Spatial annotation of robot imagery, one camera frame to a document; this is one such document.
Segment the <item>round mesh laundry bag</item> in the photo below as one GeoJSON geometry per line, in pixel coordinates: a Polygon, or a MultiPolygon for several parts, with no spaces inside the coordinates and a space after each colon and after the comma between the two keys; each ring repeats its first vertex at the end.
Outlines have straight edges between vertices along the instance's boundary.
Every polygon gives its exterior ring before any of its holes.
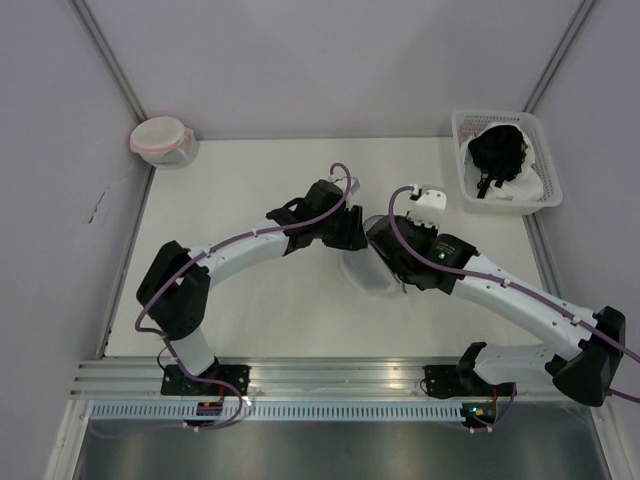
{"type": "Polygon", "coordinates": [[[402,282],[384,263],[370,241],[367,241],[364,249],[342,251],[340,268],[344,277],[365,294],[385,296],[404,292],[402,282]]]}

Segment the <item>black bra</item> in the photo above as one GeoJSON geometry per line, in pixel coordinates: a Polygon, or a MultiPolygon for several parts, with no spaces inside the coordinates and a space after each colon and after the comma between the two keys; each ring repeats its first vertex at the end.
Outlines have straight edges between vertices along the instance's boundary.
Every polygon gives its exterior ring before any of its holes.
{"type": "Polygon", "coordinates": [[[483,131],[468,145],[473,166],[480,171],[478,199],[484,199],[491,186],[502,187],[515,180],[524,169],[528,146],[515,125],[496,125],[483,131]]]}

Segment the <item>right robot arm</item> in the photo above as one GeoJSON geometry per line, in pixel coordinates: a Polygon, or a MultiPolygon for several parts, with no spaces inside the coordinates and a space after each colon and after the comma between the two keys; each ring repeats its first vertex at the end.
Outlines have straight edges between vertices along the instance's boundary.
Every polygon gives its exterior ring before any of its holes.
{"type": "Polygon", "coordinates": [[[430,396],[508,395],[516,384],[546,383],[589,407],[610,395],[626,334],[620,311],[606,306],[594,312],[540,291],[473,245],[400,216],[383,216],[365,232],[400,282],[484,307],[538,340],[522,346],[474,342],[456,364],[425,367],[430,396]]]}

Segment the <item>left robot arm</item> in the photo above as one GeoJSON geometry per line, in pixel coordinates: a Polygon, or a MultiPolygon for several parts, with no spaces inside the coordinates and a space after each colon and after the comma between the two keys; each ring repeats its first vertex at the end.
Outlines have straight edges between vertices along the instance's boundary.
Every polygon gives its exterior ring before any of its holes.
{"type": "Polygon", "coordinates": [[[363,213],[352,206],[355,178],[318,180],[302,196],[265,215],[249,231],[217,244],[184,247],[177,241],[157,252],[136,292],[142,317],[155,322],[158,335],[176,362],[172,378],[183,379],[195,395],[224,389],[229,381],[201,329],[210,291],[228,278],[260,263],[290,255],[319,240],[341,251],[367,246],[363,213]]]}

